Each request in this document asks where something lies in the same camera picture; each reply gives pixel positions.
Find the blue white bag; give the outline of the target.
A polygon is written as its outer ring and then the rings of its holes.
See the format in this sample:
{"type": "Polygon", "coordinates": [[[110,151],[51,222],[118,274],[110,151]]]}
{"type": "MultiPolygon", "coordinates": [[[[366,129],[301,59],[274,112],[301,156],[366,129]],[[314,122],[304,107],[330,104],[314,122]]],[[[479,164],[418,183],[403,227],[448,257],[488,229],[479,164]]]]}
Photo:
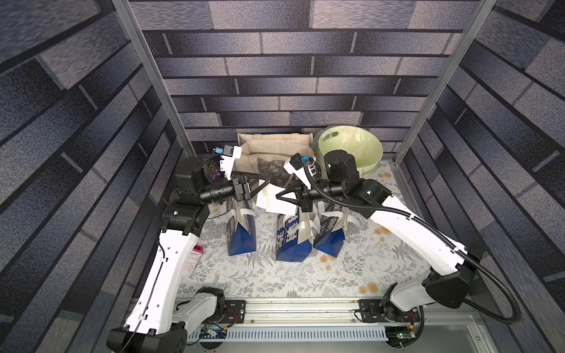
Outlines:
{"type": "Polygon", "coordinates": [[[331,257],[338,257],[350,225],[360,226],[360,219],[346,207],[328,202],[318,203],[316,234],[313,248],[331,257]]]}
{"type": "Polygon", "coordinates": [[[313,233],[308,213],[298,207],[292,216],[277,217],[276,261],[301,263],[312,248],[313,233]]]}
{"type": "Polygon", "coordinates": [[[229,256],[247,254],[257,249],[256,207],[253,201],[228,203],[227,252],[229,256]]]}

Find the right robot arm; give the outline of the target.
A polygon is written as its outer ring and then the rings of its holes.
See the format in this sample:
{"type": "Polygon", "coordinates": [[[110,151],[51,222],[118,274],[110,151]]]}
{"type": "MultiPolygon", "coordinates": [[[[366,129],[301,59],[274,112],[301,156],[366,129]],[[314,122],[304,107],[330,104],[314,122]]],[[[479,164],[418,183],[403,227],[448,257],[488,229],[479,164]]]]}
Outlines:
{"type": "Polygon", "coordinates": [[[298,181],[280,192],[278,200],[303,211],[312,210],[319,200],[345,207],[391,231],[428,262],[428,272],[387,289],[382,313],[391,316],[433,303],[457,309],[464,303],[475,273],[475,266],[458,253],[465,246],[426,224],[380,182],[362,178],[353,155],[331,151],[318,165],[310,157],[295,154],[283,167],[298,181]]]}

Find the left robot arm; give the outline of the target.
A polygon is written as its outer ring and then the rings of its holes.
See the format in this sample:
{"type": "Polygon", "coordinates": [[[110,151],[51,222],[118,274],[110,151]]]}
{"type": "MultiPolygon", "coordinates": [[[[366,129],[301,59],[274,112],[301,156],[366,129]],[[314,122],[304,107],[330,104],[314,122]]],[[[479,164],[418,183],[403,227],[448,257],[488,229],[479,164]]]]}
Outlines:
{"type": "Polygon", "coordinates": [[[203,288],[189,303],[176,306],[182,270],[200,239],[210,204],[251,200],[269,184],[266,176],[239,171],[213,179],[198,157],[182,160],[174,176],[178,198],[164,214],[157,253],[137,304],[124,326],[107,337],[112,352],[183,352],[189,335],[222,317],[225,295],[217,288],[203,288]]]}

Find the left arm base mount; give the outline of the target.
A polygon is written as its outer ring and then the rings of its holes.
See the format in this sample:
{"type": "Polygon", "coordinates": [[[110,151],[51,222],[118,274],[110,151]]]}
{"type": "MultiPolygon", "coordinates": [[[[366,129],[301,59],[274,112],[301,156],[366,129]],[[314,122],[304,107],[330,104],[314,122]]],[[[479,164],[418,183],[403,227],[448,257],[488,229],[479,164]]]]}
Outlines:
{"type": "Polygon", "coordinates": [[[247,301],[242,299],[228,299],[220,316],[206,319],[206,324],[219,324],[220,326],[232,326],[243,324],[245,321],[247,301]]]}

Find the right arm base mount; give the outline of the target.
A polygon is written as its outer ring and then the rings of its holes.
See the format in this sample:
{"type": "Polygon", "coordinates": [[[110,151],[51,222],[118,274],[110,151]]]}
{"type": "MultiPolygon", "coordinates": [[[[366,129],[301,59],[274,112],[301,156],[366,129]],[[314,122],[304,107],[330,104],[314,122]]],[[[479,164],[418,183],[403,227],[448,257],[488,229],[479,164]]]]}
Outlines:
{"type": "Polygon", "coordinates": [[[415,324],[421,322],[416,308],[402,312],[390,303],[382,304],[380,299],[360,299],[356,317],[363,323],[400,323],[415,324]]]}

